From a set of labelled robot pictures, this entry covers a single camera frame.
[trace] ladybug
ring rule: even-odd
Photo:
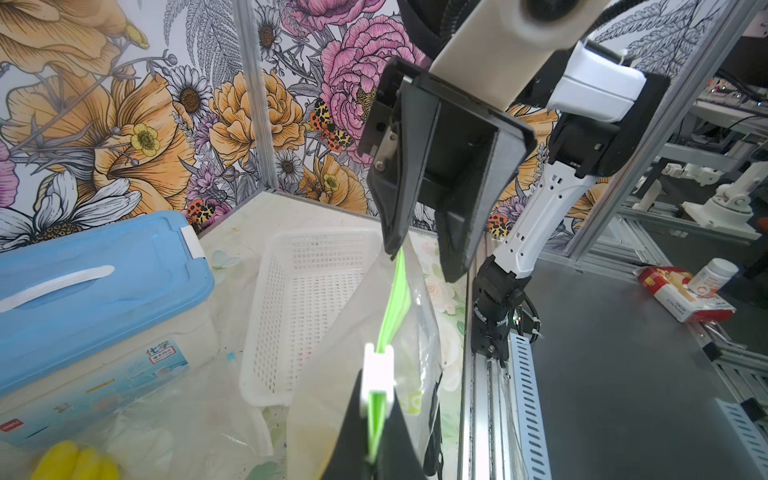
[[[488,218],[488,231],[497,237],[506,237],[509,234],[509,219],[504,214],[492,214]]]
[[[197,199],[187,205],[185,216],[187,222],[199,233],[203,225],[214,217],[214,213],[216,213],[215,205],[206,204],[201,199]]]
[[[354,142],[352,135],[338,128],[331,121],[328,104],[322,98],[315,101],[315,111],[310,114],[309,126],[314,131],[320,132],[320,138],[326,146],[337,154],[346,150]]]

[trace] plastic bag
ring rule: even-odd
[[[249,472],[272,441],[261,411],[247,405],[237,388],[238,368],[230,354],[117,410],[74,435],[78,446],[106,452],[122,480],[231,480]],[[28,480],[45,451],[6,452],[21,458],[13,480]]]
[[[402,246],[411,306],[392,341],[400,407],[416,457],[424,460],[430,413],[442,374],[440,338],[419,261],[406,237]],[[392,290],[395,262],[383,249],[304,368],[288,413],[287,474],[317,480],[333,453],[366,343],[376,344]]]

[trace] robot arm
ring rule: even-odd
[[[410,4],[400,4],[408,28]],[[579,40],[605,4],[481,0],[449,30],[429,72],[396,58],[379,82],[358,152],[374,157],[367,180],[385,249],[394,255],[402,245],[416,201],[435,208],[449,282],[466,273],[490,210],[537,146],[531,128],[503,110],[563,112],[525,211],[475,278],[476,353],[506,360],[505,318],[525,298],[538,254],[575,201],[624,166],[669,85]]]

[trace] floral wallpaper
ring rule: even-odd
[[[273,139],[281,190],[358,214],[378,215],[358,155],[376,86],[395,55],[428,67],[409,40],[395,0],[257,0],[264,78],[287,91],[268,98],[270,122],[290,104],[292,137]],[[412,225],[434,230],[434,210],[417,205]]]
[[[596,40],[626,48],[641,70],[680,72],[727,0],[646,2],[598,30]],[[361,214],[377,215],[366,175],[372,158],[356,153],[386,62],[399,55],[428,67],[413,44],[393,0],[256,0],[257,29],[265,75],[286,85],[303,120],[299,140],[275,142],[280,188],[288,193]],[[536,131],[538,148],[521,166],[488,219],[488,229],[506,235],[541,176],[548,139],[558,113],[513,105],[509,114]],[[270,111],[270,120],[277,114]],[[565,250],[600,199],[610,179],[601,179],[571,208],[548,247]],[[434,210],[417,205],[412,225],[434,230]]]
[[[396,0],[255,0],[276,178],[290,194],[377,216],[356,153],[386,62],[428,67]],[[645,2],[596,39],[634,65],[677,75],[727,0]],[[231,0],[4,2],[0,31],[0,251],[159,210],[202,232],[261,187]],[[558,113],[509,113],[538,148],[488,228],[514,225],[548,157]],[[564,250],[607,187],[571,209]],[[417,204],[412,225],[433,230]]]
[[[230,0],[0,12],[0,252],[160,210],[199,233],[257,192]]]

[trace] white handle strap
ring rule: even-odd
[[[14,293],[9,297],[0,300],[0,313],[13,310],[17,306],[24,305],[29,301],[43,295],[48,295],[56,290],[77,285],[78,283],[88,282],[89,280],[96,280],[97,278],[110,275],[112,272],[114,272],[114,267],[112,265],[102,265],[95,268],[80,270],[79,272],[67,273],[66,275],[54,278],[53,280],[30,286],[26,290]]]

